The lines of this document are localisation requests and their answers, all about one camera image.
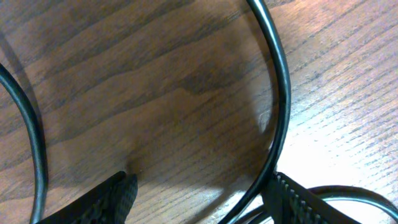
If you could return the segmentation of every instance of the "tabletop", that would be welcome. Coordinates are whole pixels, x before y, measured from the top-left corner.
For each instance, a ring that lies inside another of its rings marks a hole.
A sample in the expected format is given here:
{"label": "tabletop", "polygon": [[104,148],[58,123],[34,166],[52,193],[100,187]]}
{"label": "tabletop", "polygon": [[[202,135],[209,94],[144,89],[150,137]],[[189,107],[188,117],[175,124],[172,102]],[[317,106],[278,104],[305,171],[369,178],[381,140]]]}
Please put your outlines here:
{"label": "tabletop", "polygon": [[[398,2],[266,3],[292,82],[278,170],[398,205]],[[216,223],[255,179],[278,96],[245,1],[3,0],[0,17],[0,63],[44,127],[45,216],[125,170],[139,181],[126,223]],[[0,127],[0,222],[27,223],[29,138],[3,88]],[[333,205],[392,223],[364,205]]]}

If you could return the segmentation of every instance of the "brown wood surface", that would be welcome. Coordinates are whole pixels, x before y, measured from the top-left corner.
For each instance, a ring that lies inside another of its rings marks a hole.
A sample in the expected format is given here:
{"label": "brown wood surface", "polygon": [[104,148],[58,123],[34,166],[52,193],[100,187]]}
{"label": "brown wood surface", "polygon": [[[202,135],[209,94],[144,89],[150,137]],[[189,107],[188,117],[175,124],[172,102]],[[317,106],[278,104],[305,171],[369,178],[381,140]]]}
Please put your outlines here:
{"label": "brown wood surface", "polygon": [[[293,95],[278,169],[398,205],[398,2],[268,3]],[[4,0],[0,62],[44,124],[45,216],[126,170],[139,177],[127,223],[216,223],[266,159],[275,76],[245,1]],[[27,223],[29,139],[3,88],[0,150],[0,223]]]}

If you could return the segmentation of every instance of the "wooden table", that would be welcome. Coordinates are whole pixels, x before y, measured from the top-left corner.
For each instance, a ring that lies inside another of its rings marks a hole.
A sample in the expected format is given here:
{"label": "wooden table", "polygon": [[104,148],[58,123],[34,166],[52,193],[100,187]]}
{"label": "wooden table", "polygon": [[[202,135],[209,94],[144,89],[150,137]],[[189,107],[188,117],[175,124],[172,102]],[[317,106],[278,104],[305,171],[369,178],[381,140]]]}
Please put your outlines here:
{"label": "wooden table", "polygon": [[[398,205],[397,4],[269,1],[293,95],[278,170],[298,183],[365,187]],[[5,0],[0,15],[0,62],[44,124],[45,216],[119,170],[139,178],[127,223],[216,223],[250,186],[277,95],[245,1]],[[0,222],[27,223],[30,145],[3,88],[0,124]]]}

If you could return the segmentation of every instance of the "wood grain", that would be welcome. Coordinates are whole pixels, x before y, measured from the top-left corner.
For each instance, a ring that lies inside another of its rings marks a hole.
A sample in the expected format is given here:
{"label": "wood grain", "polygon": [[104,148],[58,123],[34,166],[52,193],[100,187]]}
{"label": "wood grain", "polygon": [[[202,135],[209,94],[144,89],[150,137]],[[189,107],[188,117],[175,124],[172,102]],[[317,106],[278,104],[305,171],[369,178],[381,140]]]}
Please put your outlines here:
{"label": "wood grain", "polygon": [[[306,187],[355,185],[398,205],[397,1],[268,3],[293,95],[278,169]],[[0,62],[44,124],[45,216],[126,170],[139,177],[127,223],[216,223],[254,180],[277,96],[244,1],[5,0],[0,15]],[[0,127],[0,222],[26,223],[29,140],[3,88]]]}

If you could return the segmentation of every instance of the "wooden surface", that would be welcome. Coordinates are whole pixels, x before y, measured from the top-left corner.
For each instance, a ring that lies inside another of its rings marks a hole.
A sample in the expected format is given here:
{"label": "wooden surface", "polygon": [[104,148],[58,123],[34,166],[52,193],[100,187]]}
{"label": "wooden surface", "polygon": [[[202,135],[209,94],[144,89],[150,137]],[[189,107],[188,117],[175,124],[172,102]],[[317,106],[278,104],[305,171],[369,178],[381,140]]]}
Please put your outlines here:
{"label": "wooden surface", "polygon": [[[355,185],[398,205],[398,2],[269,3],[293,95],[278,169],[306,187]],[[0,62],[44,124],[45,216],[126,170],[139,177],[127,223],[216,223],[254,180],[277,96],[245,1],[5,0],[0,15]],[[29,140],[3,88],[0,127],[0,223],[27,223]]]}

